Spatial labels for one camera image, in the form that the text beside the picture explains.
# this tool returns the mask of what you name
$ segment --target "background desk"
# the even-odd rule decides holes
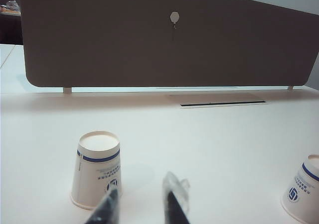
[[[163,223],[167,171],[189,179],[192,224],[298,223],[280,197],[319,153],[318,91],[232,91],[267,104],[194,109],[172,93],[31,93],[15,54],[1,68],[2,223],[82,224],[91,212],[69,198],[77,142],[100,129],[121,142],[122,224]]]

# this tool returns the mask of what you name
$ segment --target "gray partition board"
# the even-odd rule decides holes
[[[296,86],[319,51],[318,15],[252,0],[21,7],[26,75],[40,87]]]

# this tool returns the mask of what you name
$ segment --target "printed logo on cup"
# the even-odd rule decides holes
[[[296,188],[290,188],[289,193],[288,193],[288,198],[292,202],[297,202],[298,201],[298,192]]]

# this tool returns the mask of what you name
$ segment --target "object on background desk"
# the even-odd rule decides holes
[[[21,12],[19,10],[11,10],[9,9],[9,6],[7,5],[1,5],[0,12],[1,14],[5,14],[5,15],[14,15],[14,16],[21,15]]]
[[[76,156],[72,202],[94,209],[112,185],[121,195],[120,143],[109,132],[95,131],[80,138]]]
[[[282,197],[286,212],[305,224],[319,224],[319,155],[302,164]]]
[[[189,224],[188,189],[187,179],[179,181],[173,173],[167,173],[163,180],[165,224]]]
[[[118,224],[119,223],[119,192],[112,185],[108,194],[101,200],[93,214],[85,224]]]
[[[6,3],[6,8],[11,10],[11,11],[20,11],[20,6],[15,0],[14,1],[8,1]]]

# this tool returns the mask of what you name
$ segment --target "white paper cup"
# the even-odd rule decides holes
[[[319,155],[310,155],[284,193],[286,212],[305,224],[319,224]]]
[[[120,143],[109,132],[95,131],[80,138],[75,162],[72,202],[94,209],[111,185],[121,194]]]

